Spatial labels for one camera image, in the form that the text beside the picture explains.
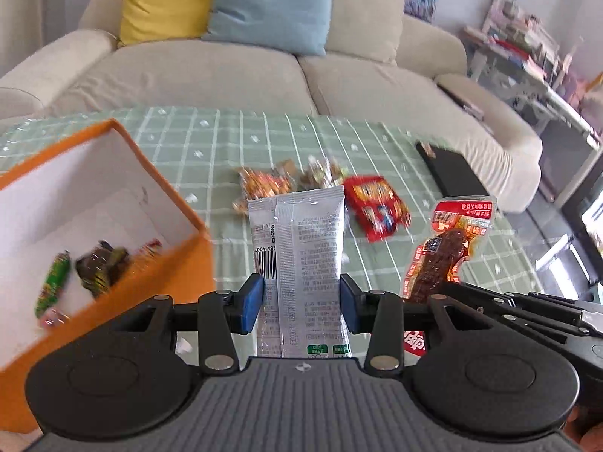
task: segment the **door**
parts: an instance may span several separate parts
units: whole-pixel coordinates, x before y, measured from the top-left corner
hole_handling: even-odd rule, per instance
[[[41,48],[43,0],[0,0],[0,76]]]

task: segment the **green label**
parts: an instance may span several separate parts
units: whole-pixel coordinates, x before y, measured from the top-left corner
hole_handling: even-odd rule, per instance
[[[326,359],[329,356],[329,347],[326,345],[308,345],[309,359]]]
[[[350,346],[349,345],[333,345],[333,355],[337,356],[337,355],[346,355],[350,353]]]

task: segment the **orange box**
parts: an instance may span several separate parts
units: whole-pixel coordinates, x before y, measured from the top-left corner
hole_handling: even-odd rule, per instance
[[[212,247],[195,212],[116,120],[49,146],[0,177],[0,430],[37,427],[25,379],[41,358],[155,294],[194,302],[213,290]],[[58,307],[71,320],[49,331],[34,305],[54,256],[73,261],[99,239],[135,250],[159,238],[166,250],[94,301],[72,268]]]

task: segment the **yellow pillow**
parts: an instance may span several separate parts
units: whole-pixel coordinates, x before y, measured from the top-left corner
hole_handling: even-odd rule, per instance
[[[212,0],[124,0],[123,45],[201,37]]]

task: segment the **table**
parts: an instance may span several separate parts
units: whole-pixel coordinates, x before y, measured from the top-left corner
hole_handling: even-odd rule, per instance
[[[562,191],[553,192],[546,182],[541,182],[540,189],[545,196],[554,202],[555,207],[562,208],[603,154],[601,140],[594,134],[590,124],[542,77],[513,60],[512,53],[492,44],[486,34],[475,29],[465,28],[463,36],[476,48],[469,65],[469,76],[472,80],[477,82],[484,73],[491,75],[498,98],[503,101],[513,100],[514,108],[518,112],[530,105],[538,118],[538,123],[534,126],[537,134],[541,135],[551,120],[559,120],[581,134],[592,148],[587,160]],[[505,70],[495,70],[497,64],[504,65]]]
[[[248,220],[232,208],[241,193],[236,167],[269,169],[291,158],[302,168],[313,155],[335,158],[351,173],[385,176],[408,204],[412,223],[387,242],[371,244],[356,221],[350,220],[344,236],[344,253],[349,261],[342,271],[364,290],[399,293],[413,246],[421,240],[430,209],[441,197],[415,150],[418,138],[400,128],[337,117],[197,108],[137,108],[26,120],[0,136],[0,172],[109,117],[124,125],[149,160],[207,224],[216,289],[237,290],[253,271]],[[441,141],[435,143],[445,146]],[[461,278],[501,293],[542,290],[511,225],[500,213],[484,253],[463,265]],[[364,336],[352,337],[351,343],[354,352],[363,347],[366,350]],[[254,343],[237,343],[237,348],[243,347],[254,349]]]

